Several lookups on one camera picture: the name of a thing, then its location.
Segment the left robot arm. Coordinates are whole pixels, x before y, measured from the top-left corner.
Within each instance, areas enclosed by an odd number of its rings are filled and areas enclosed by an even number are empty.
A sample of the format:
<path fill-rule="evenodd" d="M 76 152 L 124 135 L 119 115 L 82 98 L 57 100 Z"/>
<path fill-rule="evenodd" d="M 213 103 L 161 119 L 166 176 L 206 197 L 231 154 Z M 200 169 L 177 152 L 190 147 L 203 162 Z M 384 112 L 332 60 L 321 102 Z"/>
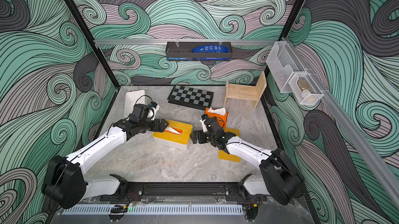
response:
<path fill-rule="evenodd" d="M 164 132 L 169 123 L 156 118 L 159 109 L 153 101 L 148 105 L 138 103 L 128 117 L 111 124 L 108 131 L 96 140 L 67 156 L 54 156 L 46 170 L 42 194 L 64 209 L 98 196 L 125 199 L 128 195 L 125 178 L 116 174 L 103 179 L 87 178 L 85 175 L 102 157 L 132 137 L 146 132 Z"/>

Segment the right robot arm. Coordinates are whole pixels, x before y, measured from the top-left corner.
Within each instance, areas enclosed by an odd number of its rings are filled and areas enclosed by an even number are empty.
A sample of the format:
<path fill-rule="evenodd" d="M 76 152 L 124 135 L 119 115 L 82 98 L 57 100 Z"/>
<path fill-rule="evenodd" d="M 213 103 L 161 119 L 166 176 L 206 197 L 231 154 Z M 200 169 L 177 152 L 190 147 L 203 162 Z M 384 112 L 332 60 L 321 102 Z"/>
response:
<path fill-rule="evenodd" d="M 209 143 L 226 154 L 241 158 L 258 168 L 261 177 L 248 177 L 243 187 L 251 195 L 271 196 L 287 205 L 302 190 L 304 179 L 292 160 L 282 149 L 268 150 L 252 145 L 232 132 L 225 132 L 216 117 L 207 114 L 199 118 L 202 130 L 190 135 L 194 144 Z"/>

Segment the yellow bamboo lid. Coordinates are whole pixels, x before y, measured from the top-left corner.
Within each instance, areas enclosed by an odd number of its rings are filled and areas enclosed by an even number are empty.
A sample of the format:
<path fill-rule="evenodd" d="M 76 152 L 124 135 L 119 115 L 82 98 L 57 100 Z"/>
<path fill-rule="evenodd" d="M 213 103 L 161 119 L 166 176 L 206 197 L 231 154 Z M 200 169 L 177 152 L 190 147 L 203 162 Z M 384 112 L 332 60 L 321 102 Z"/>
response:
<path fill-rule="evenodd" d="M 225 132 L 232 132 L 234 133 L 236 136 L 240 137 L 240 130 L 239 129 L 234 129 L 234 128 L 224 128 Z M 218 151 L 218 157 L 221 160 L 226 160 L 226 161 L 232 161 L 232 162 L 241 162 L 241 158 L 239 158 L 236 155 L 232 155 L 232 154 L 227 154 L 226 152 L 219 150 Z"/>
<path fill-rule="evenodd" d="M 162 133 L 153 133 L 156 143 L 176 149 L 187 150 L 190 134 L 193 126 L 191 124 L 167 120 L 169 126 Z"/>

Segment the white tissue box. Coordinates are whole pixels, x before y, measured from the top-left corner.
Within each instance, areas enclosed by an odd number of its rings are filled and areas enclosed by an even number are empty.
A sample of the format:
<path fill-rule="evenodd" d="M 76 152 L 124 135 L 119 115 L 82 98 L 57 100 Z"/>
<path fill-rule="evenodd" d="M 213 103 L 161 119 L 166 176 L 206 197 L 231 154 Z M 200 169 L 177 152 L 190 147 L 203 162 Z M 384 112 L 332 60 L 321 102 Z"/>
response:
<path fill-rule="evenodd" d="M 189 138 L 188 137 L 182 137 L 178 135 L 172 135 L 172 136 L 153 136 L 154 140 L 156 143 L 179 149 L 179 150 L 188 150 L 189 148 Z"/>
<path fill-rule="evenodd" d="M 132 112 L 134 105 L 141 103 L 146 105 L 145 90 L 129 91 L 125 94 L 124 117 L 128 117 Z"/>

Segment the orange tissue pack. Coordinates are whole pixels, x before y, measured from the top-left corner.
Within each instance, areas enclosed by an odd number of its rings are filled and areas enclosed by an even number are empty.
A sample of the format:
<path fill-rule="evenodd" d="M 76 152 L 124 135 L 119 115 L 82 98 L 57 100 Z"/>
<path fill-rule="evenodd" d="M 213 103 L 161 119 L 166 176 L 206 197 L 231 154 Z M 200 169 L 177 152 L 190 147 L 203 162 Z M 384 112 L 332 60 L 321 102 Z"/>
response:
<path fill-rule="evenodd" d="M 171 134 L 175 134 L 175 135 L 181 135 L 182 134 L 182 130 L 174 129 L 174 128 L 170 127 L 170 126 L 165 129 L 165 132 L 171 133 Z"/>
<path fill-rule="evenodd" d="M 205 114 L 208 115 L 210 118 L 216 118 L 222 128 L 225 128 L 227 126 L 228 112 L 225 108 L 206 108 Z"/>

